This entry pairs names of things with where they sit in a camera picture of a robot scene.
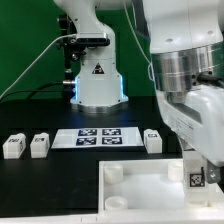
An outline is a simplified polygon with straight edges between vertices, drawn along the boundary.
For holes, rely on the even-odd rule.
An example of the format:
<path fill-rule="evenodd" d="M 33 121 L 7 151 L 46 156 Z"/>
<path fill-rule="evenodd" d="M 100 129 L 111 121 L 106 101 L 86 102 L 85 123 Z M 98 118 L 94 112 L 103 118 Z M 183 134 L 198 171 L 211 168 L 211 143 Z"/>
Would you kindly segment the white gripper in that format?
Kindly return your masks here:
<path fill-rule="evenodd" d="M 224 166 L 224 89 L 202 85 L 185 95 L 185 102 L 173 104 L 156 91 L 161 117 L 178 136 L 183 151 L 198 151 L 207 160 L 206 181 L 221 180 Z"/>

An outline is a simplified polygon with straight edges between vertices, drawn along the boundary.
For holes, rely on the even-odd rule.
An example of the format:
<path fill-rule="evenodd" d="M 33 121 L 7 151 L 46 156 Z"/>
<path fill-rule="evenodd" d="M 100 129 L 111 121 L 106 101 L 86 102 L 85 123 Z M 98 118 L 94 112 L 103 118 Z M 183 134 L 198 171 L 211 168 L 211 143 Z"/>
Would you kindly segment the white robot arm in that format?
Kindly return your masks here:
<path fill-rule="evenodd" d="M 220 180 L 224 166 L 223 0 L 54 0 L 75 27 L 71 38 L 81 59 L 73 106 L 105 112 L 126 101 L 116 67 L 115 33 L 99 10 L 133 5 L 150 39 L 151 78 L 164 123 L 184 150 L 186 174 Z"/>

